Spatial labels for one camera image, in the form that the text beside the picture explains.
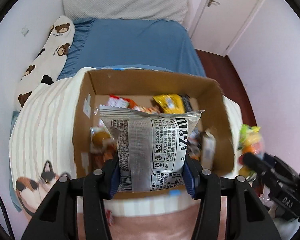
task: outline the white wall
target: white wall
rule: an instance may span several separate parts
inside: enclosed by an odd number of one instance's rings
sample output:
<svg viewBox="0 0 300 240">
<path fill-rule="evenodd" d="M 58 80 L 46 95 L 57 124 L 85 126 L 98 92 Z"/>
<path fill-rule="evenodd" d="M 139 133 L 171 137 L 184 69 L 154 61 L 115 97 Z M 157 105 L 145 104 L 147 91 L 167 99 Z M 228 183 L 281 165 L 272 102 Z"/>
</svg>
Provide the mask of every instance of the white wall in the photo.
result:
<svg viewBox="0 0 300 240">
<path fill-rule="evenodd" d="M 267 152 L 300 171 L 300 19 L 285 0 L 265 0 L 228 56 Z"/>
<path fill-rule="evenodd" d="M 200 2 L 193 0 L 194 13 Z M 0 193 L 17 239 L 27 221 L 15 210 L 9 195 L 8 143 L 13 95 L 23 72 L 44 45 L 50 26 L 62 14 L 61 0 L 19 0 L 0 24 Z M 20 33 L 24 26 L 29 29 L 26 37 Z M 0 223 L 5 227 L 1 209 Z"/>
</svg>

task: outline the black cable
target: black cable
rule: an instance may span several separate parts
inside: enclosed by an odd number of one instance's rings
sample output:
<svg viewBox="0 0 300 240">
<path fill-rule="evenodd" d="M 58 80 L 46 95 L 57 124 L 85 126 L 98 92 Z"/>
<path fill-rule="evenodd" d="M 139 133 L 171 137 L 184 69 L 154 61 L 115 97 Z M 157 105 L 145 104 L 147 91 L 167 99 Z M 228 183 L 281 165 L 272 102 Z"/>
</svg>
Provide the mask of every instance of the black cable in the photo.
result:
<svg viewBox="0 0 300 240">
<path fill-rule="evenodd" d="M 9 217 L 8 217 L 6 207 L 4 206 L 4 203 L 2 201 L 1 196 L 0 196 L 0 207 L 1 207 L 1 210 L 2 210 L 4 220 L 6 221 L 6 225 L 7 225 L 8 231 L 9 231 L 9 235 L 10 235 L 12 240 L 16 240 L 15 237 L 14 237 L 13 231 L 12 231 L 12 226 L 10 224 L 10 220 L 9 220 Z"/>
</svg>

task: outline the bolt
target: bolt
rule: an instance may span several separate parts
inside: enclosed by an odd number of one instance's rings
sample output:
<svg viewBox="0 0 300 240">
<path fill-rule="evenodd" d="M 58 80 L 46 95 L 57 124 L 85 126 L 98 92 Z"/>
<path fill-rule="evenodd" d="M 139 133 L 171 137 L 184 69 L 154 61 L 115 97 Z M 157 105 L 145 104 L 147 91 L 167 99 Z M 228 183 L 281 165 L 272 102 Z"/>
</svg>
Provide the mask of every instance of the bolt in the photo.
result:
<svg viewBox="0 0 300 240">
<path fill-rule="evenodd" d="M 211 174 L 211 171 L 209 169 L 203 169 L 202 170 L 202 174 L 203 175 L 210 175 Z"/>
<path fill-rule="evenodd" d="M 244 176 L 240 175 L 240 176 L 237 177 L 237 180 L 240 181 L 240 182 L 244 182 L 246 180 L 246 178 Z"/>
<path fill-rule="evenodd" d="M 60 178 L 59 178 L 59 181 L 60 182 L 66 182 L 68 180 L 68 177 L 67 176 L 61 176 Z"/>
<path fill-rule="evenodd" d="M 94 175 L 101 175 L 102 174 L 102 170 L 101 169 L 96 169 L 93 171 Z"/>
</svg>

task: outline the yellow wrapper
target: yellow wrapper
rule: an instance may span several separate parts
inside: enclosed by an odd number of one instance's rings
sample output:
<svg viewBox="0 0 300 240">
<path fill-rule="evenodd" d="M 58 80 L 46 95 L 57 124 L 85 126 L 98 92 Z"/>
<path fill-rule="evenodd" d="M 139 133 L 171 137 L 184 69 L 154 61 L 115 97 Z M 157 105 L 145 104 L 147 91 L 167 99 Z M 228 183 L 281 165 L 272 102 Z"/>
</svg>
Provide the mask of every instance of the yellow wrapper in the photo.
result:
<svg viewBox="0 0 300 240">
<path fill-rule="evenodd" d="M 159 95 L 153 97 L 163 109 L 165 114 L 182 114 L 185 113 L 183 101 L 179 95 Z"/>
</svg>

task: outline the black snack package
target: black snack package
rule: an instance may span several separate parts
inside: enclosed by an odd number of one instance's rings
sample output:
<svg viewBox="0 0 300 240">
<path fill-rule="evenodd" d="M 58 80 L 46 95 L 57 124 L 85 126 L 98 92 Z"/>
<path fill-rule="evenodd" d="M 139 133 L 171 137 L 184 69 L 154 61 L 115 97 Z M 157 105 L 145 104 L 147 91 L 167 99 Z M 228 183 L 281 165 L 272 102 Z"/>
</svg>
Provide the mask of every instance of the black snack package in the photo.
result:
<svg viewBox="0 0 300 240">
<path fill-rule="evenodd" d="M 193 108 L 192 108 L 192 106 L 191 106 L 191 104 L 190 104 L 190 101 L 189 101 L 189 96 L 188 95 L 184 95 L 184 96 L 182 96 L 182 95 L 179 95 L 180 97 L 181 97 L 181 99 L 182 99 L 182 102 L 183 102 L 183 106 L 184 106 L 184 108 L 185 108 L 185 111 L 186 111 L 186 113 L 187 112 L 192 112 L 193 111 Z"/>
</svg>

